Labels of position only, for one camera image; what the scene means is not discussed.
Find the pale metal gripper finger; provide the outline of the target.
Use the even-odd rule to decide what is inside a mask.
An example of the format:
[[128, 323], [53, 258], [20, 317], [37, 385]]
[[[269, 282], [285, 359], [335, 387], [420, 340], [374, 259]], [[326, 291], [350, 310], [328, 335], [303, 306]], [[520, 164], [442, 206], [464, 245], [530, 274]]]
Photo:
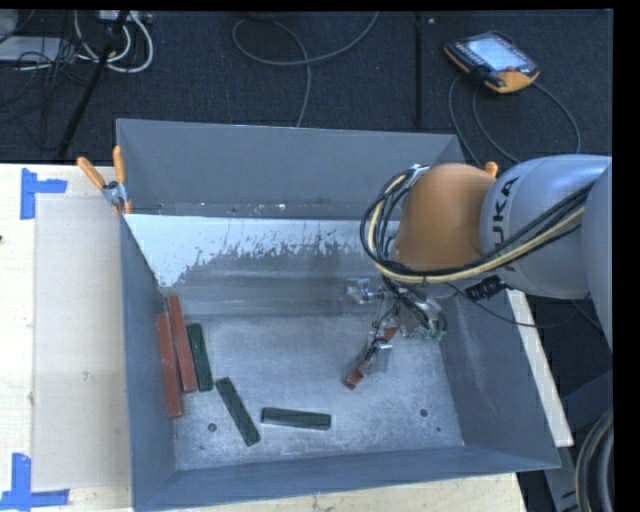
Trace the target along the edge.
[[384, 291], [381, 288], [373, 290], [369, 280], [348, 281], [346, 295], [358, 304], [369, 304], [384, 299]]
[[376, 338], [367, 352], [368, 373], [385, 372], [388, 367], [393, 345], [383, 338]]

